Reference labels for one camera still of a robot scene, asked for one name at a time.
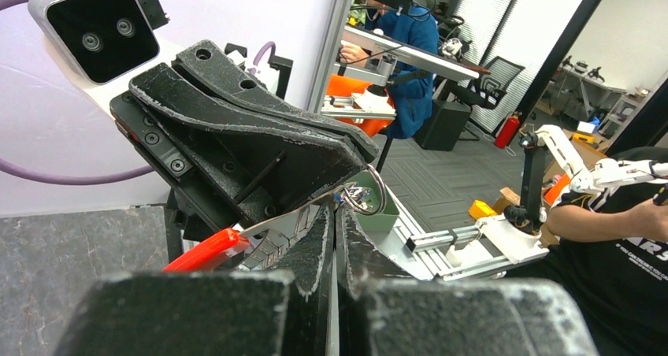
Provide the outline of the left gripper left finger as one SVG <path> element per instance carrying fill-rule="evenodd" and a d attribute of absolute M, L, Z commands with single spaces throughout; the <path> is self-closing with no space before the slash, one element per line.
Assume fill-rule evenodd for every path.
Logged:
<path fill-rule="evenodd" d="M 334 209 L 324 205 L 307 234 L 271 271 L 290 284 L 252 290 L 251 355 L 325 355 L 334 243 Z"/>

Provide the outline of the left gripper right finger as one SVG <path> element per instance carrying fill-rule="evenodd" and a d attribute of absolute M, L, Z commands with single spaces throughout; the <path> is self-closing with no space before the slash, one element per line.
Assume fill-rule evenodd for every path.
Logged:
<path fill-rule="evenodd" d="M 336 211 L 336 282 L 341 355 L 378 355 L 378 333 L 388 324 L 376 289 L 384 281 L 414 277 L 365 234 L 355 212 Z"/>

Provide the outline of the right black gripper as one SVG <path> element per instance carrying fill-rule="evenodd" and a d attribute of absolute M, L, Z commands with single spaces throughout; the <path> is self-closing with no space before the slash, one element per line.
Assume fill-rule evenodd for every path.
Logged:
<path fill-rule="evenodd" d="M 380 152 L 360 128 L 271 93 L 210 40 L 132 78 L 109 110 L 171 187 L 168 218 L 187 234 L 293 210 Z"/>

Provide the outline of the metal key holder red handle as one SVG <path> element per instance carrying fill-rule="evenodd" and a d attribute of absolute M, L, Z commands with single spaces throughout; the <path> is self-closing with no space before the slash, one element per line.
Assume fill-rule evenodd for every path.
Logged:
<path fill-rule="evenodd" d="M 249 228 L 241 231 L 234 228 L 221 229 L 185 251 L 163 270 L 167 273 L 213 271 L 238 254 L 242 254 L 244 258 L 236 265 L 237 269 L 251 271 L 267 268 L 306 235 L 308 215 L 313 206 L 337 206 L 343 203 L 365 216 L 384 210 L 388 196 L 386 184 L 372 165 L 368 165 L 366 171 L 375 183 L 372 191 L 380 195 L 379 203 L 371 210 L 361 204 L 365 188 L 355 180 L 346 182 L 291 212 Z"/>

